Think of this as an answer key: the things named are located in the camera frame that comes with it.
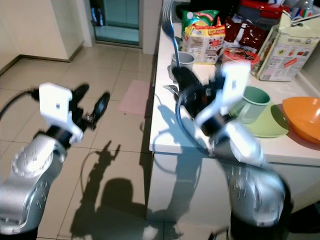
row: red package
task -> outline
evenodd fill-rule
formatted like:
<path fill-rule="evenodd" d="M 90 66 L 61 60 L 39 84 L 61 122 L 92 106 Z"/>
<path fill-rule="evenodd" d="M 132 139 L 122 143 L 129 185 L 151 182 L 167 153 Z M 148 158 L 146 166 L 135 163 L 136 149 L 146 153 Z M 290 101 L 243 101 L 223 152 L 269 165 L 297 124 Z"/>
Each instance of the red package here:
<path fill-rule="evenodd" d="M 224 47 L 242 47 L 256 53 L 264 43 L 268 32 L 249 21 L 236 23 L 230 17 L 225 20 Z"/>

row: cup handle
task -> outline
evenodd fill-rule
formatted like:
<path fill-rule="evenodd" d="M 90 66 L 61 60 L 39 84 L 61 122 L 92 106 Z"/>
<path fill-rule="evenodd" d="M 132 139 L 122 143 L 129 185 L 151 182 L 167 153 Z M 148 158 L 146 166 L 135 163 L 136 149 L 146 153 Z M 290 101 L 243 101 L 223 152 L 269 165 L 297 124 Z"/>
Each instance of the cup handle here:
<path fill-rule="evenodd" d="M 249 103 L 246 103 L 243 108 L 241 109 L 239 115 L 238 115 L 238 118 L 239 119 L 242 119 L 246 114 L 247 112 L 249 111 L 250 109 L 250 104 Z"/>

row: food package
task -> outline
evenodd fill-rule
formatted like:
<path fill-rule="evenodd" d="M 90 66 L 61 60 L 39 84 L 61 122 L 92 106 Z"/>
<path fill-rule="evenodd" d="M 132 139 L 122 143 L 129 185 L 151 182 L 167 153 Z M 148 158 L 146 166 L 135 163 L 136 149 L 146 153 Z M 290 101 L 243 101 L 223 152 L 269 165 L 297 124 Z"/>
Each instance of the food package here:
<path fill-rule="evenodd" d="M 182 13 L 182 33 L 184 36 L 186 27 L 194 26 L 212 26 L 219 11 L 216 10 L 203 10 L 197 12 L 184 11 Z"/>
<path fill-rule="evenodd" d="M 225 26 L 221 25 L 219 19 L 216 26 L 187 26 L 181 51 L 192 54 L 195 64 L 213 65 L 222 54 L 225 35 Z"/>
<path fill-rule="evenodd" d="M 256 53 L 267 37 L 267 32 L 249 21 L 234 22 L 230 17 L 225 20 L 225 38 L 223 47 L 242 48 Z"/>
<path fill-rule="evenodd" d="M 304 66 L 320 40 L 320 14 L 291 21 L 283 11 L 258 56 L 252 74 L 261 81 L 289 82 Z"/>

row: kitchen counter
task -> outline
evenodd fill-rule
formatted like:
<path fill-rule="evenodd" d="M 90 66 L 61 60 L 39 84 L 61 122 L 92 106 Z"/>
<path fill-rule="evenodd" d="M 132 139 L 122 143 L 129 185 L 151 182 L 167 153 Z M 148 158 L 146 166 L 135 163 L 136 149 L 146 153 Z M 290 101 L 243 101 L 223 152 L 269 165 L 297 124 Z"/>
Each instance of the kitchen counter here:
<path fill-rule="evenodd" d="M 174 24 L 176 36 L 181 25 Z M 154 152 L 148 200 L 150 220 L 224 226 L 229 224 L 229 194 L 224 171 L 218 162 L 202 155 L 177 125 L 173 94 L 163 86 L 172 85 L 168 66 L 174 53 L 172 42 L 160 31 L 157 71 L 149 149 Z M 203 84 L 214 73 L 212 65 L 193 66 Z M 320 96 L 302 76 L 292 82 L 259 81 L 252 75 L 248 84 L 264 89 L 275 104 L 295 96 Z M 195 137 L 208 142 L 195 128 L 186 112 L 181 113 Z M 290 134 L 259 138 L 267 161 L 289 183 L 294 210 L 320 200 L 320 147 Z"/>

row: bottle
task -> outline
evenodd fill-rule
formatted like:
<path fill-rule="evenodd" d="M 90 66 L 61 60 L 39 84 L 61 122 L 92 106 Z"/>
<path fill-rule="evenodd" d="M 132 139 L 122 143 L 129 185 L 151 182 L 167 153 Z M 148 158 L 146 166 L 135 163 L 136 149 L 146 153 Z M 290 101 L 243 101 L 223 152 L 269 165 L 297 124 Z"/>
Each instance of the bottle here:
<path fill-rule="evenodd" d="M 299 0 L 291 9 L 291 20 L 298 20 L 312 15 L 314 0 Z"/>

